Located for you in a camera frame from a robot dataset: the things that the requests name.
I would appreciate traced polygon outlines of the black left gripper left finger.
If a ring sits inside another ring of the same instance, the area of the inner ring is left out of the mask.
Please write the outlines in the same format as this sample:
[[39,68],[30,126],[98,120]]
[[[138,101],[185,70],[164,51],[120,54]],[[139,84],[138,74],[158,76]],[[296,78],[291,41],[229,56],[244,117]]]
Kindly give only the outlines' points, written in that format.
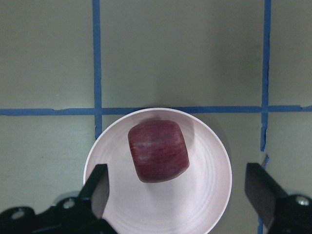
[[102,218],[110,192],[107,164],[97,164],[82,187],[78,198],[86,202],[96,218]]

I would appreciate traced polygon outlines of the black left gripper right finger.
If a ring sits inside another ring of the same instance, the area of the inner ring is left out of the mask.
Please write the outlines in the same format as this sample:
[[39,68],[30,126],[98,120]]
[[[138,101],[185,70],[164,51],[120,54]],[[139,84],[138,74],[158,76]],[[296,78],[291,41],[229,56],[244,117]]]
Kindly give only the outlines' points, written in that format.
[[247,163],[244,191],[265,227],[270,228],[275,220],[277,201],[288,194],[258,163]]

